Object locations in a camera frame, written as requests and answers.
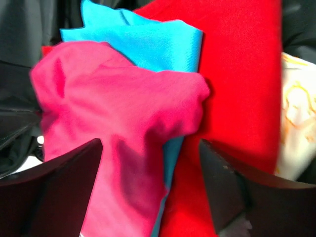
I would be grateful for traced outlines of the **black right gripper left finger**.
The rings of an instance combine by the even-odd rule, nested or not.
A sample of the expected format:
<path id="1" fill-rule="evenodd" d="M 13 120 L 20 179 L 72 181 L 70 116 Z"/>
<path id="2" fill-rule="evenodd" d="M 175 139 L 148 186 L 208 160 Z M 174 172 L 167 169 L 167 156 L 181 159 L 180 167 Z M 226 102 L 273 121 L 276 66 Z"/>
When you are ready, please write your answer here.
<path id="1" fill-rule="evenodd" d="M 2 237 L 78 237 L 98 171 L 102 143 L 80 147 L 0 181 Z"/>

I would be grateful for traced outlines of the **teal shirt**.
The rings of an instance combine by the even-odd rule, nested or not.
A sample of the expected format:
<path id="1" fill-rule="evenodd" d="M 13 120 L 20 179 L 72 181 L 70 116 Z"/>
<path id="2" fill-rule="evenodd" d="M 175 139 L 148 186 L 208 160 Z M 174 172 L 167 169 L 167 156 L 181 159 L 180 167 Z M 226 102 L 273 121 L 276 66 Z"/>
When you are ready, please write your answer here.
<path id="1" fill-rule="evenodd" d="M 134 12 L 81 4 L 82 28 L 62 29 L 65 42 L 107 42 L 129 59 L 113 87 L 88 95 L 113 132 L 83 233 L 88 237 L 156 237 L 185 135 L 199 126 L 208 95 L 197 74 L 202 32 L 181 20 L 159 22 Z"/>

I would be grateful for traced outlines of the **red polo shirt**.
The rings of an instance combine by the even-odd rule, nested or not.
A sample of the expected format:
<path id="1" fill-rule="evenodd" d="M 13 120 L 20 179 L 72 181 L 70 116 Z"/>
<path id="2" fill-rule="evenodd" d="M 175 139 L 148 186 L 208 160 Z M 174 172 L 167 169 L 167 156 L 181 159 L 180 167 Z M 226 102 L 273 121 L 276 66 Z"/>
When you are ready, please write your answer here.
<path id="1" fill-rule="evenodd" d="M 181 20 L 202 32 L 197 74 L 208 88 L 197 131 L 184 136 L 158 237 L 213 237 L 200 140 L 273 173 L 279 149 L 281 3 L 278 0 L 155 0 L 144 18 Z"/>

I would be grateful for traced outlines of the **orange patterned white pouch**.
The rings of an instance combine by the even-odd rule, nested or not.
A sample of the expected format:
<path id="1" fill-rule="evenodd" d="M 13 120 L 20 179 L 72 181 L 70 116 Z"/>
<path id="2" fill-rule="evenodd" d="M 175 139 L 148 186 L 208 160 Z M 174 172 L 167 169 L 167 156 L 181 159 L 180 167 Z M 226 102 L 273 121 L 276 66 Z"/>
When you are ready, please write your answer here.
<path id="1" fill-rule="evenodd" d="M 316 66 L 282 53 L 281 145 L 275 174 L 296 180 L 316 155 Z"/>

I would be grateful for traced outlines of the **magenta garment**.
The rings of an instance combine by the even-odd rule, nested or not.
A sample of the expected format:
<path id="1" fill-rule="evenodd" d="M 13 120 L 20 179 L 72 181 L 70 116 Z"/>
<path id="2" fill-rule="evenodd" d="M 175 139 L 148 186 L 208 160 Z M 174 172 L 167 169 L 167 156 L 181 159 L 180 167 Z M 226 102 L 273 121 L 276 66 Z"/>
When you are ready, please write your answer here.
<path id="1" fill-rule="evenodd" d="M 209 95 L 197 73 L 134 66 L 106 43 L 64 42 L 31 71 L 47 160 L 99 138 L 82 234 L 148 237 L 167 193 L 163 145 L 197 131 Z"/>

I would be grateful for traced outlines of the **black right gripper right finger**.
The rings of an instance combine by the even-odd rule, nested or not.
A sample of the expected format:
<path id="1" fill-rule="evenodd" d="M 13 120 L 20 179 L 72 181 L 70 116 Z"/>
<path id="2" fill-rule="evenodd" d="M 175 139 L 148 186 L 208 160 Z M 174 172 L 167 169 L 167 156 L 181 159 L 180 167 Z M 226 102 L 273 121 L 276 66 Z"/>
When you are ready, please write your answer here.
<path id="1" fill-rule="evenodd" d="M 202 139 L 199 157 L 215 233 L 221 237 L 313 237 L 316 187 L 274 176 Z"/>

